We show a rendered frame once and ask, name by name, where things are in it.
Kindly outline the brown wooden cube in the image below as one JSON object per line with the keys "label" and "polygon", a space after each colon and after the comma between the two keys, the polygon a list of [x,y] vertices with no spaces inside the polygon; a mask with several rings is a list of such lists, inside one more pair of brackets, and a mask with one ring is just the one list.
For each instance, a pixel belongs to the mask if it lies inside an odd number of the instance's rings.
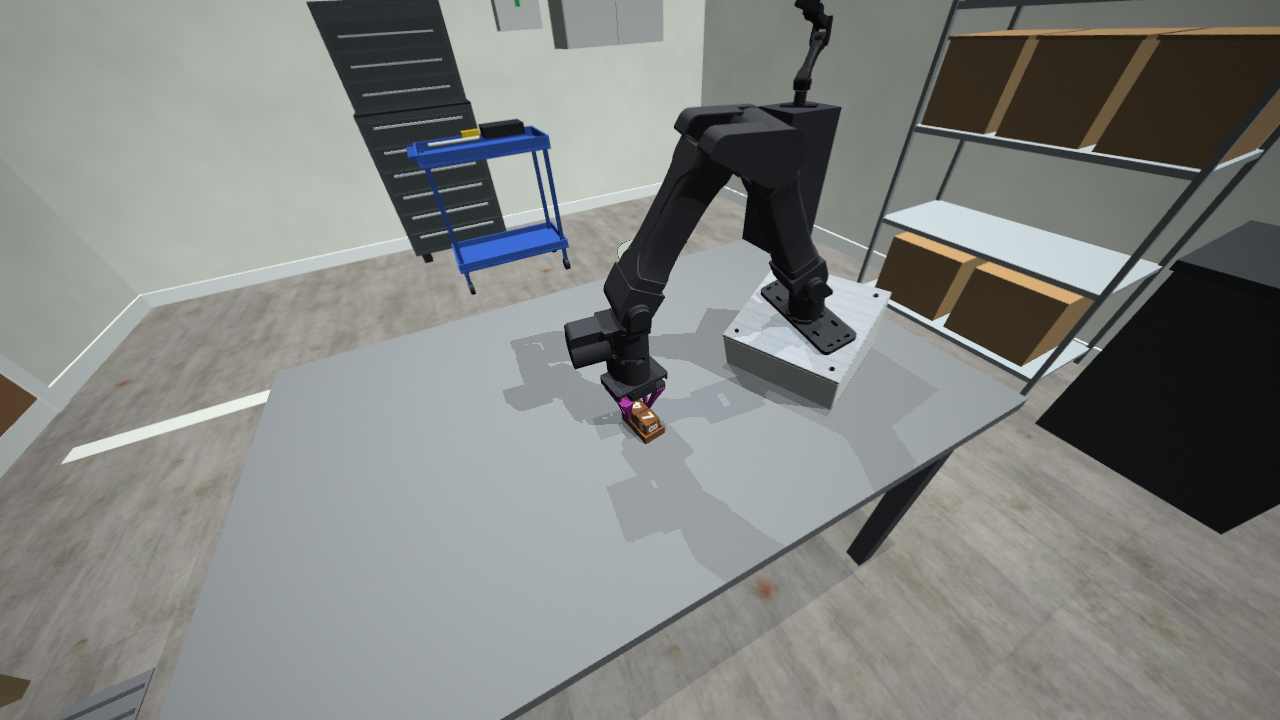
{"label": "brown wooden cube", "polygon": [[643,411],[645,411],[646,409],[648,407],[646,407],[645,404],[643,404],[641,398],[637,398],[637,401],[634,401],[634,407],[632,407],[632,413],[631,413],[630,420],[634,421],[635,425],[637,425],[636,415],[640,414],[640,413],[643,413]]}
{"label": "brown wooden cube", "polygon": [[637,428],[643,430],[644,436],[649,436],[652,432],[660,428],[660,418],[657,416],[657,414],[653,413],[650,407],[637,414],[636,421],[637,421]]}

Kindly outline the brown wooden tray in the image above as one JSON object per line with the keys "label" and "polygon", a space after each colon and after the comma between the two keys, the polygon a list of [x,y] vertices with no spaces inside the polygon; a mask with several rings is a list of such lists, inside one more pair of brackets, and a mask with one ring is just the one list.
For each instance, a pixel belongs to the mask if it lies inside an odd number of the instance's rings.
{"label": "brown wooden tray", "polygon": [[640,430],[640,429],[637,428],[637,425],[635,425],[635,424],[634,424],[634,421],[631,421],[631,420],[628,420],[628,421],[627,421],[627,419],[625,418],[623,413],[622,413],[622,419],[623,419],[623,420],[625,420],[625,421],[626,421],[626,423],[628,424],[628,427],[630,427],[630,428],[631,428],[631,429],[632,429],[632,430],[634,430],[634,432],[635,432],[635,433],[637,434],[637,437],[639,437],[640,439],[643,439],[643,442],[644,442],[645,445],[646,445],[646,443],[649,443],[649,442],[652,442],[652,439],[657,439],[657,437],[659,437],[659,436],[662,436],[662,434],[664,434],[664,433],[666,433],[666,427],[663,427],[663,425],[660,424],[660,428],[658,428],[658,429],[657,429],[657,430],[654,430],[654,432],[652,432],[652,433],[650,433],[649,436],[644,436],[644,434],[643,434],[643,430]]}

